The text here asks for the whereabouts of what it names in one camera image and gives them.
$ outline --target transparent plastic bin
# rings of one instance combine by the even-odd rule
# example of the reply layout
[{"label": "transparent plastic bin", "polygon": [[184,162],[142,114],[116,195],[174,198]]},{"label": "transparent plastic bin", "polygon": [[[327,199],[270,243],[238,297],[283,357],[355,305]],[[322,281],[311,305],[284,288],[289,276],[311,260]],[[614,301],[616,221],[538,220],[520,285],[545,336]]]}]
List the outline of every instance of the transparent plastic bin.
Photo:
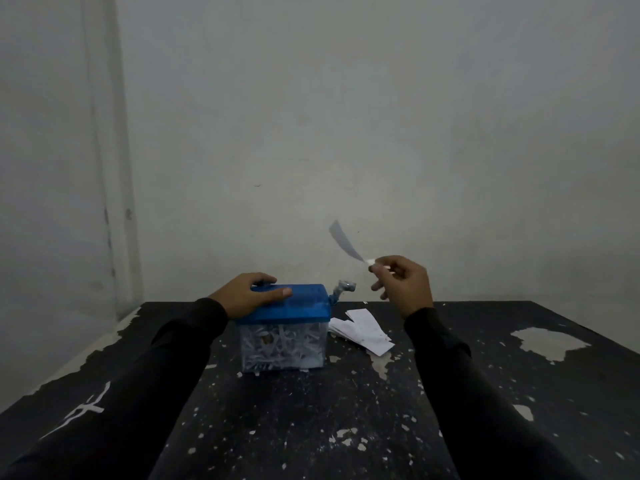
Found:
[{"label": "transparent plastic bin", "polygon": [[268,285],[253,290],[292,288],[284,301],[261,306],[236,321],[243,372],[324,367],[331,319],[329,296],[322,285]]}]

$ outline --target black long-sleeve shirt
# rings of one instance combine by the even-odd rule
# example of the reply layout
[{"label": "black long-sleeve shirt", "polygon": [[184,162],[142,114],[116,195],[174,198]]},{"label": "black long-sleeve shirt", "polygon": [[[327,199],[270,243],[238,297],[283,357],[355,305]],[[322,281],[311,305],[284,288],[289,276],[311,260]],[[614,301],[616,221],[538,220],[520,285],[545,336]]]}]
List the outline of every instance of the black long-sleeve shirt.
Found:
[{"label": "black long-sleeve shirt", "polygon": [[[0,480],[146,479],[207,364],[213,339],[227,323],[219,303],[197,300],[185,316],[158,331],[130,368],[43,436]],[[404,329],[461,478],[583,478],[486,382],[468,346],[445,329],[435,309],[409,316]]]}]

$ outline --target black table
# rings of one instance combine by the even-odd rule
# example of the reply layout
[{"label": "black table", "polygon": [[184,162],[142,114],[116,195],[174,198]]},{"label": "black table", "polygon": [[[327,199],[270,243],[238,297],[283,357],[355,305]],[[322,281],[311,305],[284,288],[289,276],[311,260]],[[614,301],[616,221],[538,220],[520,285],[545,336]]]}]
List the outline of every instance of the black table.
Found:
[{"label": "black table", "polygon": [[[536,427],[578,468],[592,478],[640,478],[638,354],[532,302],[436,306],[492,384],[530,407]],[[144,304],[115,345],[0,415],[0,468],[101,390],[185,307]],[[324,369],[238,377],[239,339],[230,325],[213,343],[209,363],[216,367],[204,371],[151,478],[458,478],[397,314],[388,303],[345,302],[333,315],[344,319],[352,308],[368,308],[396,343],[387,380],[362,348],[334,337],[327,356],[340,360]],[[511,336],[532,326],[591,347],[551,365]],[[339,438],[340,430],[348,431]]]}]

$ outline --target white paint patch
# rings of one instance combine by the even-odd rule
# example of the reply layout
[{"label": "white paint patch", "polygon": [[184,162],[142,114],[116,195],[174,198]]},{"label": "white paint patch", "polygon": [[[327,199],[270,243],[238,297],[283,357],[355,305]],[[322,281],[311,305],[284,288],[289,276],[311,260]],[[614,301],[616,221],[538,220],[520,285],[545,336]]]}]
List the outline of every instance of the white paint patch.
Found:
[{"label": "white paint patch", "polygon": [[516,411],[519,412],[524,419],[527,421],[533,421],[533,413],[531,412],[530,407],[523,406],[522,404],[514,404],[513,407],[516,408]]},{"label": "white paint patch", "polygon": [[40,390],[44,384],[48,384],[52,381],[58,380],[68,374],[73,374],[74,372],[80,371],[80,368],[86,363],[87,358],[94,352],[103,351],[105,348],[114,345],[119,339],[122,338],[120,332],[123,331],[126,327],[131,325],[131,321],[138,316],[138,312],[140,311],[140,307],[136,308],[132,311],[126,318],[120,320],[113,331],[105,333],[98,340],[92,343],[90,346],[85,348],[80,354],[76,355],[69,362],[60,367],[55,374],[53,374],[49,379],[41,383],[36,389],[32,390],[30,393],[25,395],[32,395]]},{"label": "white paint patch", "polygon": [[389,362],[393,362],[391,359],[391,352],[386,352],[380,355],[380,357],[370,350],[367,350],[367,354],[371,357],[371,366],[373,367],[373,370],[378,373],[380,379],[386,381],[388,372],[387,365]]},{"label": "white paint patch", "polygon": [[522,350],[540,354],[549,362],[562,362],[567,351],[591,345],[561,331],[551,331],[544,328],[526,328],[515,331],[512,335],[522,340],[522,345],[520,345]]}]

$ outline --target white wall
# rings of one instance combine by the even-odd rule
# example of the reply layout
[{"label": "white wall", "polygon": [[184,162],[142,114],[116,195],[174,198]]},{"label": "white wall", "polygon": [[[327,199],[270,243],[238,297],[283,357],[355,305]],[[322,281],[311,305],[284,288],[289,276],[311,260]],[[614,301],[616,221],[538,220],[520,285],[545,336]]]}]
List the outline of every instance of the white wall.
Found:
[{"label": "white wall", "polygon": [[0,411],[116,318],[80,1],[0,4]]},{"label": "white wall", "polygon": [[428,266],[640,350],[640,0],[118,0],[148,300]]}]

